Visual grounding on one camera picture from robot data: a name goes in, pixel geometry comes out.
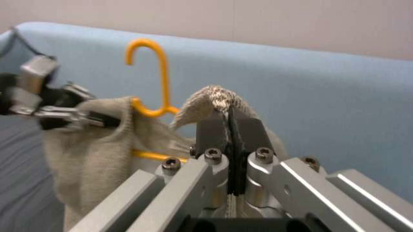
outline white wall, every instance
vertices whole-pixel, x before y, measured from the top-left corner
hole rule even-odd
[[[413,59],[413,0],[0,1],[28,21]]]

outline knit fabric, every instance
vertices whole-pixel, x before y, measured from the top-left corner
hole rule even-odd
[[[169,126],[137,113],[130,102],[131,98],[125,97],[91,100],[78,106],[80,111],[120,118],[121,123],[115,129],[90,126],[76,132],[44,131],[46,160],[54,176],[56,195],[65,204],[65,231],[134,172],[133,161],[143,169],[149,162],[159,164],[133,158],[133,149],[188,157],[191,141],[175,132],[179,127],[207,118],[213,109],[227,115],[230,106],[258,118],[246,101],[220,86],[208,86],[190,96]],[[278,136],[270,130],[267,134],[279,158],[286,158]],[[236,216],[235,199],[228,197],[229,217]]]

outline blue fabric surface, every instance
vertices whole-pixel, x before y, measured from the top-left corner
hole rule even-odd
[[[55,85],[74,81],[100,98],[135,95],[154,109],[161,101],[156,56],[141,48],[134,66],[124,62],[131,40],[153,39],[169,58],[174,105],[222,85],[256,109],[291,157],[315,156],[328,172],[355,168],[413,202],[411,61],[53,23],[18,28],[58,57]],[[0,46],[8,36],[0,35]],[[0,70],[17,71],[29,56],[17,47]]]
[[[0,122],[0,231],[61,231],[63,204],[53,192],[38,125],[11,116]]]

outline hanger hook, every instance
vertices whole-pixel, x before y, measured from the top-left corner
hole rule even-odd
[[[155,51],[156,55],[158,56],[160,68],[161,68],[161,85],[162,85],[162,107],[158,110],[150,110],[147,109],[139,98],[134,98],[132,105],[133,107],[148,117],[159,117],[163,114],[169,112],[172,114],[176,114],[179,112],[174,106],[171,106],[171,102],[169,99],[169,77],[168,77],[168,61],[166,59],[166,55],[163,52],[161,46],[156,42],[149,40],[149,39],[137,39],[132,41],[128,47],[126,48],[125,53],[125,62],[127,65],[133,65],[133,53],[139,47],[148,47]]]

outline orange hanger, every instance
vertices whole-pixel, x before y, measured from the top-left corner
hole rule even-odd
[[[179,112],[179,109],[171,105],[171,101],[169,99],[169,76],[168,76],[168,61],[166,59],[166,55],[163,52],[161,46],[156,42],[149,40],[149,39],[137,39],[132,41],[125,53],[125,62],[127,65],[133,65],[133,52],[139,47],[148,47],[155,51],[156,55],[158,55],[159,62],[161,65],[161,85],[162,85],[162,107],[158,110],[151,110],[147,109],[139,98],[134,98],[132,100],[132,106],[141,114],[147,117],[159,117],[164,115],[165,113],[172,113],[176,114]],[[152,160],[164,160],[168,158],[168,155],[157,154],[153,152],[146,152],[146,151],[139,151],[133,150],[133,154],[137,157],[152,159]],[[181,162],[186,162],[186,158],[179,158]]]

